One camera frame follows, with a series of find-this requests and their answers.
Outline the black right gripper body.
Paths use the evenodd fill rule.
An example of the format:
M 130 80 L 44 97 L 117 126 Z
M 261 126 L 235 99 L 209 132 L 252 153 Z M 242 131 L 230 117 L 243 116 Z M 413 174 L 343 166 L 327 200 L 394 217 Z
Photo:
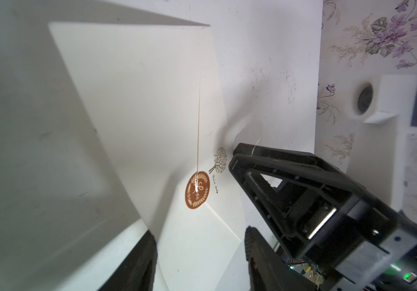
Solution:
M 295 256 L 323 291 L 417 291 L 417 224 L 364 189 L 308 189 L 295 205 Z

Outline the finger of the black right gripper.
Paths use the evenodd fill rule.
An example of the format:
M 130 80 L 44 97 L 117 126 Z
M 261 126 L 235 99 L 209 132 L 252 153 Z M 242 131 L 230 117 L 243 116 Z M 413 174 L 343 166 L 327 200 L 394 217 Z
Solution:
M 318 156 L 240 143 L 229 171 L 287 251 L 309 251 L 366 189 Z

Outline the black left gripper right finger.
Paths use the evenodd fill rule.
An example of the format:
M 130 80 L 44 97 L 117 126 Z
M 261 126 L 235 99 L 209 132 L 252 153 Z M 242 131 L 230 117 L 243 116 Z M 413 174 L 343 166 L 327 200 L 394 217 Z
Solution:
M 315 283 L 281 260 L 256 228 L 246 229 L 244 245 L 252 291 L 317 290 Z

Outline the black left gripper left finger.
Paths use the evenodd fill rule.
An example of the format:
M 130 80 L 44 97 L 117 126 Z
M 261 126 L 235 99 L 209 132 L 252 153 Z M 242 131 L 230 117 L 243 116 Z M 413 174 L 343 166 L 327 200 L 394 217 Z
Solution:
M 158 250 L 148 230 L 99 291 L 152 291 Z

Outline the white cream envelope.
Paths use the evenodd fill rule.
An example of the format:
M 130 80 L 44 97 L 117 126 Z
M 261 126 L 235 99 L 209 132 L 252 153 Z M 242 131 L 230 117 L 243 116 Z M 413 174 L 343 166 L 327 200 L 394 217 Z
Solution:
M 246 291 L 246 219 L 212 29 L 51 23 L 100 143 L 156 238 L 156 290 Z

